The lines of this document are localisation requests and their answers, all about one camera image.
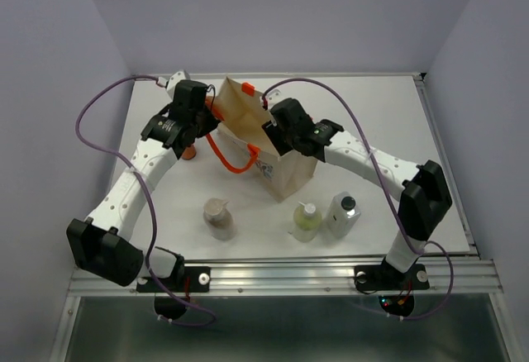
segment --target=glass panel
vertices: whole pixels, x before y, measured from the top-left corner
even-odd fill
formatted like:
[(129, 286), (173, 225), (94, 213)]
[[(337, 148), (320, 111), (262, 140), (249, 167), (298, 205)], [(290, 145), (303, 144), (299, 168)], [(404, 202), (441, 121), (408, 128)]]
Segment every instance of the glass panel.
[[(416, 297), (416, 313), (440, 296)], [(203, 298), (219, 320), (203, 329), (158, 322), (152, 298), (85, 298), (68, 361), (508, 360), (488, 295), (454, 295), (419, 322), (359, 309), (376, 298)], [(186, 319), (203, 317), (188, 312)]]

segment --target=bottle cap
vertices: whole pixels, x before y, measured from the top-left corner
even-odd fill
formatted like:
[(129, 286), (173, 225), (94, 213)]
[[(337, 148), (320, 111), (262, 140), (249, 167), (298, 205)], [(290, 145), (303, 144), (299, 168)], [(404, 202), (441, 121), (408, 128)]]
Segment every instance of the bottle cap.
[(355, 209), (355, 206), (356, 201), (353, 197), (343, 197), (343, 199), (341, 200), (341, 207), (345, 211), (352, 211), (353, 209)]
[(316, 205), (313, 203), (300, 202), (299, 204), (303, 205), (303, 215), (306, 217), (313, 217), (316, 214)]
[(204, 204), (204, 214), (210, 221), (220, 221), (226, 215), (227, 199), (210, 198)]

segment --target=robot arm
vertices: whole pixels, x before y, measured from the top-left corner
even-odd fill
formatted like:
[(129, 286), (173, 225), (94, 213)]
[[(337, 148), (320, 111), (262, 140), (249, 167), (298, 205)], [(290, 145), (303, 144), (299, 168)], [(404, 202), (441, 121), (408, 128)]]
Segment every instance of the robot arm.
[[(299, 102), (292, 98), (276, 103), (270, 113), (273, 121), (264, 124), (263, 129), (281, 155), (294, 149), (380, 186), (363, 142), (344, 131), (342, 126), (328, 120), (314, 123)], [(430, 160), (424, 165), (415, 164), (373, 147), (371, 154), (379, 164), (389, 194), (400, 202), (398, 218), (409, 242), (415, 250), (422, 250), (452, 204), (441, 166)], [(372, 274), (364, 278), (365, 282), (360, 286), (363, 290), (402, 286), (419, 256), (399, 232), (379, 269), (367, 268)]]
[[(77, 266), (121, 286), (149, 276), (144, 251), (130, 243), (146, 202), (135, 172), (154, 192), (183, 151), (219, 123), (205, 104), (208, 86), (181, 78), (175, 74), (166, 85), (173, 100), (141, 132), (131, 157), (133, 168), (123, 171), (109, 194), (84, 221), (73, 219), (66, 231)], [(175, 283), (181, 279), (182, 256), (154, 249), (150, 261), (158, 277)]]

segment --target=clear bottle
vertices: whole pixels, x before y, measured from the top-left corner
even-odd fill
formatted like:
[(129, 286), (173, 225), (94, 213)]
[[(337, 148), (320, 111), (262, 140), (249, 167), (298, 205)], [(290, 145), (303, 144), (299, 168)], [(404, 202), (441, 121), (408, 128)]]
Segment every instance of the clear bottle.
[(236, 234), (233, 217), (226, 209), (228, 203), (226, 199), (210, 198), (204, 204), (204, 221), (212, 236), (220, 241), (228, 241)]
[(337, 194), (325, 216), (325, 223), (335, 238), (343, 238), (360, 217), (360, 209), (355, 199), (348, 193)]
[(299, 203), (294, 211), (296, 224), (292, 235), (300, 242), (310, 242), (314, 239), (322, 224), (322, 213), (313, 203)]

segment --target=small orange object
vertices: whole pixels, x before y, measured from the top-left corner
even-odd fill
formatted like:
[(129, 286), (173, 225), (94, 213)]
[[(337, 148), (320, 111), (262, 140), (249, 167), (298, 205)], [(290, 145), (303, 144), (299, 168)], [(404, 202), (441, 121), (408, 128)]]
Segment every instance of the small orange object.
[(192, 160), (195, 158), (195, 155), (197, 155), (197, 149), (195, 149), (195, 145), (190, 145), (187, 149), (185, 149), (182, 153), (182, 160)]
[(255, 95), (255, 87), (251, 83), (242, 83), (242, 92), (246, 93), (247, 95), (250, 95), (251, 97), (254, 97)]

